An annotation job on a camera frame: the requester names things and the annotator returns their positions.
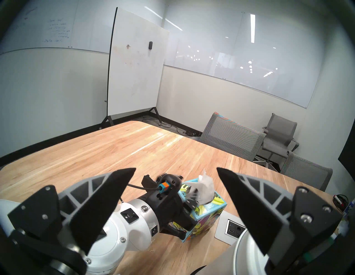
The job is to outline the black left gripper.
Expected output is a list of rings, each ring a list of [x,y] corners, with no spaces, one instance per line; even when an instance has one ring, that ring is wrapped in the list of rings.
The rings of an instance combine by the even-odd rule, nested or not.
[[[154,212],[158,219],[160,233],[178,237],[184,241],[186,231],[175,228],[175,222],[185,230],[192,230],[195,220],[191,216],[192,211],[196,214],[203,214],[204,208],[200,205],[200,193],[198,190],[186,190],[185,202],[179,194],[161,195],[158,192],[148,192],[138,197]]]

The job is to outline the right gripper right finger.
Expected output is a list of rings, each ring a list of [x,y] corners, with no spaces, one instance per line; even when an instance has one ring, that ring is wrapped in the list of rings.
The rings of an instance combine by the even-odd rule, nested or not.
[[[294,194],[256,177],[218,167],[240,219],[263,255],[266,274],[291,274],[295,262],[336,230],[342,214],[305,186]]]

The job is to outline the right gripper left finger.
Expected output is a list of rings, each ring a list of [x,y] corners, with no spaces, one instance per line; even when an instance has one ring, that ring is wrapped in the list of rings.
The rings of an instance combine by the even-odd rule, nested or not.
[[[8,214],[14,230],[9,239],[48,256],[87,254],[116,208],[136,168],[116,170],[62,220],[60,199],[53,185],[44,186]]]

